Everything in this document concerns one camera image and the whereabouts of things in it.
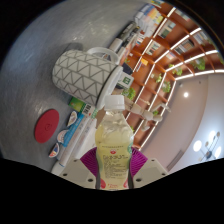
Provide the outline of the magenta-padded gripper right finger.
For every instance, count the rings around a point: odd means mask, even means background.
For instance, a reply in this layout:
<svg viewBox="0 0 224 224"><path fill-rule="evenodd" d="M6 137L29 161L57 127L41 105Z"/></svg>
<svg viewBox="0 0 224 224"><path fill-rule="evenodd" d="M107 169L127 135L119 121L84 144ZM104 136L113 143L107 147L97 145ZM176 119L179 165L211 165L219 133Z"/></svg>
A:
<svg viewBox="0 0 224 224"><path fill-rule="evenodd" d="M128 184L130 189L141 188L168 175L156 158L147 158L133 148L129 165Z"/></svg>

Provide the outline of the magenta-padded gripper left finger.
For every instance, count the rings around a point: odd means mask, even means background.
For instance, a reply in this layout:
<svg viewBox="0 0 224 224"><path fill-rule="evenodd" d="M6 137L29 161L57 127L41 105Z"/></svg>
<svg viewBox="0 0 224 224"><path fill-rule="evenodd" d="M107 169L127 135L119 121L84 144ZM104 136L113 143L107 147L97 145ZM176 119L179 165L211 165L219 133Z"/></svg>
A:
<svg viewBox="0 0 224 224"><path fill-rule="evenodd" d="M98 188L97 148L92 148L80 159L72 159L66 167L58 165L58 176L89 189Z"/></svg>

